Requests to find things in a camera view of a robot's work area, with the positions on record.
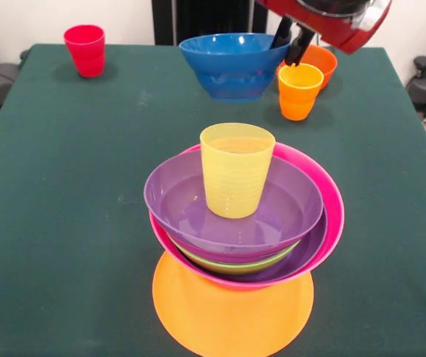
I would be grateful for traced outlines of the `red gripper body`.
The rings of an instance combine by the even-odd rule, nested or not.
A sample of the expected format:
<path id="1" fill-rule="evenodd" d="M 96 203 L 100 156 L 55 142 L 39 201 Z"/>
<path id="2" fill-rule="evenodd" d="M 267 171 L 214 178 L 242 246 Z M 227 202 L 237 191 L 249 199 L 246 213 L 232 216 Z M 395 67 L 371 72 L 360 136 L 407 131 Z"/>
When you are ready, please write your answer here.
<path id="1" fill-rule="evenodd" d="M 259 2 L 279 16 L 347 53 L 353 54 L 375 34 L 386 18 L 391 1 L 289 1 Z"/>

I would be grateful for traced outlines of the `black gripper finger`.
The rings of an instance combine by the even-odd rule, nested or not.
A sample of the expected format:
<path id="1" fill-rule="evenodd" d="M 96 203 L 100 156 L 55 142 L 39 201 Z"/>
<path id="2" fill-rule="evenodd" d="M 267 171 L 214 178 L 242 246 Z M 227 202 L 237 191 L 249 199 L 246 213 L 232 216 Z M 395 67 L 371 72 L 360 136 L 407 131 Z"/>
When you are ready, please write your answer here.
<path id="1" fill-rule="evenodd" d="M 285 64 L 287 66 L 299 65 L 307 48 L 311 44 L 315 32 L 308 28 L 301 28 L 298 37 L 296 37 L 285 56 Z"/>
<path id="2" fill-rule="evenodd" d="M 292 20 L 284 16 L 279 23 L 270 49 L 279 48 L 290 43 Z"/>

